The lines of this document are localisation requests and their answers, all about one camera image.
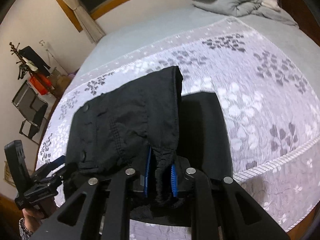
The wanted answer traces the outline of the checkered left sleeve forearm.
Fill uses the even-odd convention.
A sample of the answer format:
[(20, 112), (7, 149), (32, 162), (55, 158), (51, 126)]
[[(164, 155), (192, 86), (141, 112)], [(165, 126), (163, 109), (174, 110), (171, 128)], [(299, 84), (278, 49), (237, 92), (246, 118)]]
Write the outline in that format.
[(18, 222), (18, 225), (19, 225), (21, 240), (29, 240), (33, 233), (30, 230), (28, 230), (27, 227), (25, 226), (25, 219), (21, 218)]

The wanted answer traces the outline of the person's left hand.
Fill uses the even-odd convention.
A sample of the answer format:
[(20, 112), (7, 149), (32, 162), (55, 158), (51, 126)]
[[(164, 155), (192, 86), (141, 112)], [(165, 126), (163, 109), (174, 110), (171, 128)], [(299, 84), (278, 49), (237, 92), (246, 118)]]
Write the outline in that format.
[[(48, 211), (48, 216), (52, 215), (57, 210), (57, 205), (54, 198), (44, 200), (44, 208)], [(28, 230), (34, 233), (42, 224), (41, 220), (45, 215), (34, 207), (22, 210), (23, 218), (25, 219), (25, 226)]]

